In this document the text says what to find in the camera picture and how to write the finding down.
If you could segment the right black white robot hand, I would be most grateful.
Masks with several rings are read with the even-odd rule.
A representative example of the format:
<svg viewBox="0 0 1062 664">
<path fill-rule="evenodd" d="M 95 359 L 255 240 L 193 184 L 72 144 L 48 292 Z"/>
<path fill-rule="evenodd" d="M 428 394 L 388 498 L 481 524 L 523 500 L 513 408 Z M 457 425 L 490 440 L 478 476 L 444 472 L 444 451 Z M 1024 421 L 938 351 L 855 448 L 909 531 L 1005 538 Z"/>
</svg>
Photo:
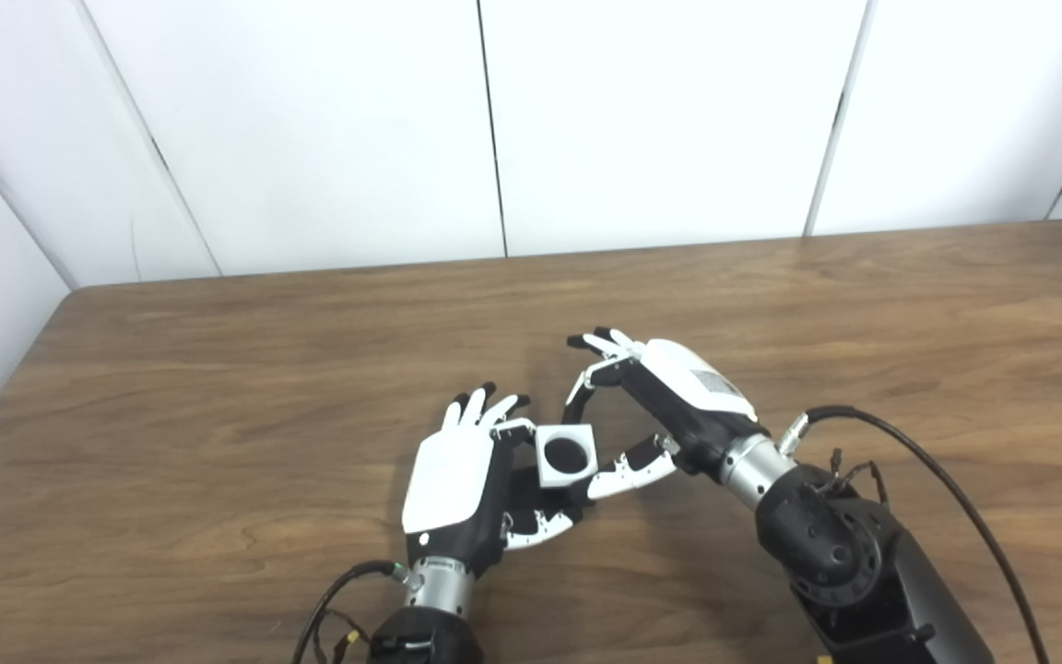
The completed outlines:
<svg viewBox="0 0 1062 664">
<path fill-rule="evenodd" d="M 770 432 L 753 405 L 703 357 L 655 338 L 636 341 L 619 329 L 598 327 L 566 340 L 601 361 L 579 373 L 565 402 L 564 424 L 578 424 L 590 396 L 601 387 L 622 387 L 662 426 L 589 479 L 569 487 L 578 504 L 592 504 L 649 486 L 681 470 L 727 487 L 749 510 L 761 504 L 792 463 L 776 453 Z"/>
</svg>

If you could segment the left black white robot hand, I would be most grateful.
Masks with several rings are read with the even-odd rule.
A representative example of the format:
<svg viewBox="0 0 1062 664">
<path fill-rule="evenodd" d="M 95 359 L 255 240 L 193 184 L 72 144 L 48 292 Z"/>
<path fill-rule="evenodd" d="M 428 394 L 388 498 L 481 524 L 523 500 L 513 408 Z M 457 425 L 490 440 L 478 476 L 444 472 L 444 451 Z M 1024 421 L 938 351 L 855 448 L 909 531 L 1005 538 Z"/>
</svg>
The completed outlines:
<svg viewBox="0 0 1062 664">
<path fill-rule="evenodd" d="M 447 559 L 480 579 L 507 551 L 542 545 L 584 518 L 582 507 L 539 488 L 535 469 L 514 465 L 536 425 L 514 416 L 527 395 L 490 403 L 496 390 L 487 382 L 456 395 L 419 443 L 401 514 L 410 566 Z"/>
</svg>

